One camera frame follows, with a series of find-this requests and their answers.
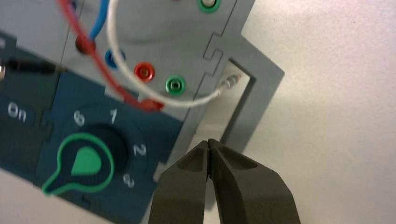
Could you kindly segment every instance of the printed number 6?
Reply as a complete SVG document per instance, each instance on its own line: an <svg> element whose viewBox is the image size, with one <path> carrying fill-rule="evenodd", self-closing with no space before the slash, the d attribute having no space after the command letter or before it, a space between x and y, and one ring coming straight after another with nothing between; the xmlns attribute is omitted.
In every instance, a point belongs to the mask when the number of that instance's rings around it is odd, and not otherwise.
<svg viewBox="0 0 396 224"><path fill-rule="evenodd" d="M75 111L74 112L74 121L78 126L83 126L85 123L85 118L84 115L80 113L80 111Z"/></svg>

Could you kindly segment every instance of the printed number 1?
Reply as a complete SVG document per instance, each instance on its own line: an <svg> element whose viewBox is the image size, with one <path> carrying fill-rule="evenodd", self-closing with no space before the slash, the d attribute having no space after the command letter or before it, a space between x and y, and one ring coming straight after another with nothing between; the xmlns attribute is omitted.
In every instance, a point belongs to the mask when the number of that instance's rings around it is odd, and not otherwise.
<svg viewBox="0 0 396 224"><path fill-rule="evenodd" d="M115 118L117 116L117 109L111 110L110 115L112 116L112 124L114 124Z"/></svg>

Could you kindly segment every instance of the cable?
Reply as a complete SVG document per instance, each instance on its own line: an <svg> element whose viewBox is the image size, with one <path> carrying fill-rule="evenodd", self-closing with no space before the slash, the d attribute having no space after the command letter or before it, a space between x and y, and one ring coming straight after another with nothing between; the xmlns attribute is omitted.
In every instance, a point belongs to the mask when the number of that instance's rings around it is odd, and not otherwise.
<svg viewBox="0 0 396 224"><path fill-rule="evenodd" d="M102 0L95 25L93 25L92 30L89 33L89 39L91 41L94 41L95 38L98 36L99 32L102 30L103 25L106 22L108 7L109 7L109 0Z"/></svg>
<svg viewBox="0 0 396 224"><path fill-rule="evenodd" d="M228 85L228 83L226 82L221 84L214 92L212 92L210 95L206 97L197 100L179 101L159 94L155 90L145 85L144 82L139 80L136 76L133 76L132 75L133 72L128 68L127 64L124 62L118 44L117 29L116 29L116 11L117 11L118 3L119 0L110 0L108 12L107 12L107 38L113 53L113 58L115 59L115 63L117 64L117 67L121 71L121 74L123 74L125 78L127 78L130 82L132 82L139 91L143 92L145 95L149 96L150 98L156 101L163 102L166 105L170 105L173 107L190 108L190 107L207 104L209 101L220 96L223 90L227 89L229 86L231 88L231 85Z"/></svg>
<svg viewBox="0 0 396 224"><path fill-rule="evenodd" d="M96 52L95 48L90 44L90 41L87 38L85 32L75 18L69 0L58 0L58 3L66 16L66 19L70 22L71 27L77 33L77 36L81 37L84 49L87 50L105 80L114 88L114 90L118 94L120 94L124 98L125 102L129 105L135 106L147 112L158 111L163 108L163 104L160 104L151 99L146 99L139 103L134 96L132 96L127 90L120 86L120 84L114 79L114 77L108 70L107 66L100 59L98 52Z"/></svg>

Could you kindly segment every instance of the printed number 2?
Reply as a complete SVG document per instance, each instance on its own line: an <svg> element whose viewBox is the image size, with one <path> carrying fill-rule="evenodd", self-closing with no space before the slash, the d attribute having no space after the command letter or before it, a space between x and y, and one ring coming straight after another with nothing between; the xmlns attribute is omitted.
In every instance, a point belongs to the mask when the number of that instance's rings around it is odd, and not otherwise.
<svg viewBox="0 0 396 224"><path fill-rule="evenodd" d="M135 153L135 156L137 154L139 154L141 156L146 155L146 153L147 153L146 146L144 144L141 144L140 148L139 148L137 145L134 145L134 153Z"/></svg>

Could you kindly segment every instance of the red socket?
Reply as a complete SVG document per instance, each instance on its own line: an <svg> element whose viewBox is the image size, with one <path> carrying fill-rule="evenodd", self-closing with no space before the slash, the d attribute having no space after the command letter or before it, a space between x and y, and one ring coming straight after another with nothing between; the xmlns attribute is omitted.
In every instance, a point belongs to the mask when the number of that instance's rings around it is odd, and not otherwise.
<svg viewBox="0 0 396 224"><path fill-rule="evenodd" d="M145 83L150 82L153 80L156 71L152 64L148 62L140 62L135 66L135 75L139 77L139 79Z"/></svg>

